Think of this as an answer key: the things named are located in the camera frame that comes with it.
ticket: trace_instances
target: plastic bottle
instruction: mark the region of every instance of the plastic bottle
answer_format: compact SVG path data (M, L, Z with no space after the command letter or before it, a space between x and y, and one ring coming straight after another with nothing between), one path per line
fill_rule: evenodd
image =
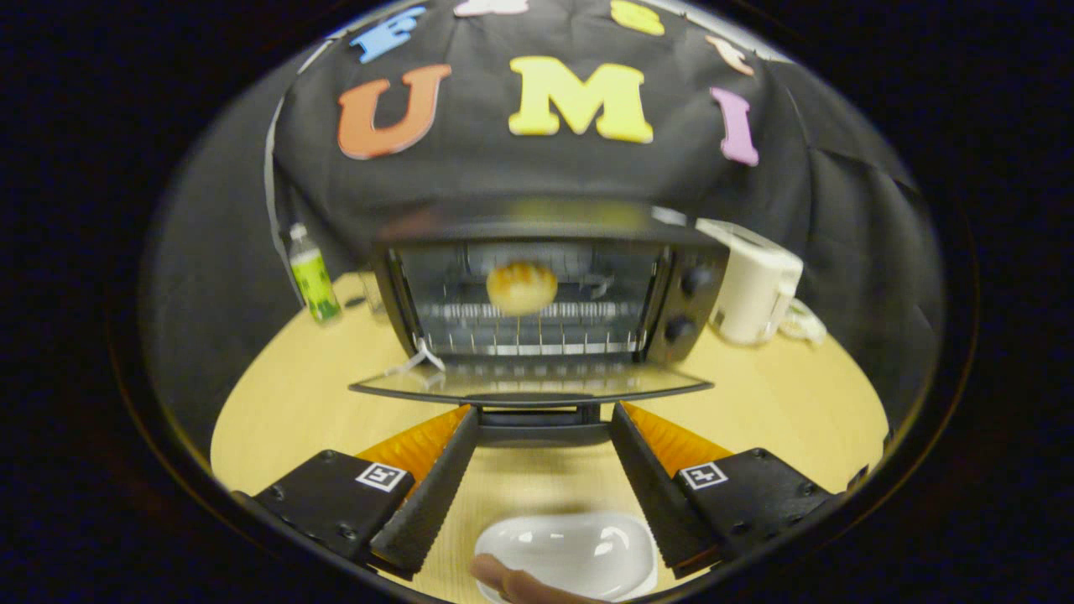
M339 302L332 290L332 281L324 268L324 257L306 232L306 226L296 222L291 227L291 248L288 251L291 271L299 290L306 300L306 307L314 320L325 323L339 316Z

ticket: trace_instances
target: toaster oven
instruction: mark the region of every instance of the toaster oven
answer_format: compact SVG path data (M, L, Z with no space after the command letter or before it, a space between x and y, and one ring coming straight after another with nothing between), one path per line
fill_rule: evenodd
M427 350L444 369L352 388L552 406L710 387L668 364L705 328L729 250L664 215L639 202L525 198L426 205L387 222L373 259L387 314L409 354ZM512 262L554 274L539 312L505 316L491 302L489 275Z

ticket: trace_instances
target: oven knob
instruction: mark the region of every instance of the oven knob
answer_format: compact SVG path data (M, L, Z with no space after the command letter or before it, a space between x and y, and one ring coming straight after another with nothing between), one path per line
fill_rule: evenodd
M676 317L664 328L664 337L673 343L676 340L688 340L697 333L697 326L686 317Z
M712 271L708 267L694 267L687 269L682 275L682 291L686 296L694 296L710 287L712 282Z

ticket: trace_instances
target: green label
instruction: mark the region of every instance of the green label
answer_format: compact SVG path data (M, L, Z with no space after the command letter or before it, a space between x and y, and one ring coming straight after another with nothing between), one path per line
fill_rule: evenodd
M322 322L339 314L339 302L332 291L332 281L324 269L324 258L319 251L308 251L291 259L291 271L299 284L302 297L306 299L309 313L317 322Z

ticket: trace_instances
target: finger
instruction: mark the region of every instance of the finger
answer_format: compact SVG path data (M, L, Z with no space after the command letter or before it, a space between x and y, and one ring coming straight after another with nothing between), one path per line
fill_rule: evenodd
M509 571L503 585L507 599L514 604L608 604L547 586L525 571Z
M489 553L478 553L470 561L470 575L500 593L504 592L504 577L509 572L510 569Z

